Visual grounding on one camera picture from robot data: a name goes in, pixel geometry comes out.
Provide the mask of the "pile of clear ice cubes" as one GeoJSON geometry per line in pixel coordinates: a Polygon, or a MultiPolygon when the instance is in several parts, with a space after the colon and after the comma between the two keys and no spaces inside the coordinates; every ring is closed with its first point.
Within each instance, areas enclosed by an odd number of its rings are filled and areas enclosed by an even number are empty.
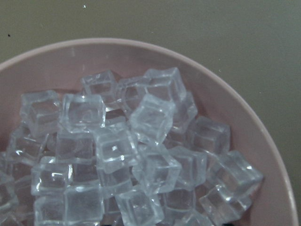
{"type": "Polygon", "coordinates": [[[79,93],[21,95],[0,153],[3,226],[224,226],[263,175],[199,115],[177,68],[81,79],[79,93]]]}

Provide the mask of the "pink bowl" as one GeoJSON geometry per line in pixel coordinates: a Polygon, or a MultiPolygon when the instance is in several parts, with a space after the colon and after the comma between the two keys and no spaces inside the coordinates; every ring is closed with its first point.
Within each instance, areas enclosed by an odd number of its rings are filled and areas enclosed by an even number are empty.
{"type": "Polygon", "coordinates": [[[260,170],[264,182],[238,226],[296,226],[298,214],[292,186],[280,153],[267,129],[226,82],[197,62],[166,48],[114,38],[69,40],[37,48],[0,65],[0,148],[18,125],[24,92],[55,89],[78,91],[80,78],[107,69],[123,77],[149,68],[177,67],[195,96],[199,111],[231,126],[234,149],[260,170]]]}

